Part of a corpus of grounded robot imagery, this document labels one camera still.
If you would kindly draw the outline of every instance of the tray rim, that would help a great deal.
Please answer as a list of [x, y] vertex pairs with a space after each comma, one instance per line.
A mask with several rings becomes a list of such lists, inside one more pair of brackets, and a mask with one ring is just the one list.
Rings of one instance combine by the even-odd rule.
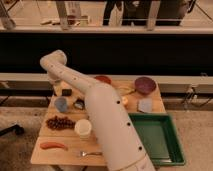
[[159, 118], [167, 118], [169, 119], [170, 123], [171, 123], [171, 128], [172, 128], [172, 132], [174, 133], [174, 136], [176, 137], [176, 143], [178, 145], [178, 148], [180, 150], [180, 154], [181, 154], [181, 157], [182, 157], [182, 162], [176, 162], [176, 161], [172, 161], [171, 162], [165, 162], [163, 163], [162, 161], [159, 161], [159, 160], [152, 160], [151, 161], [153, 162], [153, 164], [155, 166], [184, 166], [186, 164], [186, 158], [185, 158], [185, 155], [184, 155], [184, 152], [183, 152], [183, 148], [182, 148], [182, 145], [180, 143], [180, 140], [179, 140], [179, 136], [177, 134], [177, 129], [176, 129], [176, 126], [173, 122], [173, 118], [171, 116], [171, 114], [169, 113], [137, 113], [137, 112], [129, 112], [129, 116], [130, 116], [130, 119], [131, 119], [131, 116], [137, 116], [137, 117], [140, 117], [140, 116], [143, 116], [143, 117], [147, 117], [147, 118], [151, 118], [151, 117], [159, 117]]

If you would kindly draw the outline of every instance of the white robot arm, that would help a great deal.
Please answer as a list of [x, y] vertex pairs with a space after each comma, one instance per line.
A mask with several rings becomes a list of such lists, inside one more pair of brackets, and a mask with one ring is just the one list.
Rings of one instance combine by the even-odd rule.
[[116, 90], [65, 66], [66, 55], [57, 50], [40, 64], [51, 81], [59, 79], [85, 94], [85, 108], [110, 171], [155, 171]]

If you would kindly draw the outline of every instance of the green plastic tray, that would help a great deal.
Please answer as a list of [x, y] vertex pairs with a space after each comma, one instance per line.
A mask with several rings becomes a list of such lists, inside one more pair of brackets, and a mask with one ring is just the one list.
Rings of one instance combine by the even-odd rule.
[[155, 166], [185, 164], [171, 116], [131, 113], [130, 118]]

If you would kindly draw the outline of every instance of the fork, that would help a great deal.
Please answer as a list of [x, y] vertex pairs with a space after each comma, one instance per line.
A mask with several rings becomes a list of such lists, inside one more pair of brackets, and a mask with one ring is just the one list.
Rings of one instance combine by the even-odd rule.
[[85, 152], [85, 151], [79, 152], [79, 157], [84, 157], [87, 155], [102, 155], [102, 152]]

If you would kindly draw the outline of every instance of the person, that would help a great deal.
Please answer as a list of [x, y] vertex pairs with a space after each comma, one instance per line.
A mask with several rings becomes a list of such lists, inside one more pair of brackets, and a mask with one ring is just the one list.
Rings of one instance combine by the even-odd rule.
[[111, 11], [113, 10], [114, 6], [118, 8], [119, 11], [122, 10], [122, 2], [121, 1], [107, 1], [105, 9], [104, 9], [104, 17], [103, 17], [103, 25], [109, 25], [109, 19], [111, 16]]
[[[178, 26], [194, 0], [162, 1], [156, 25]], [[122, 25], [146, 25], [151, 1], [124, 1]]]

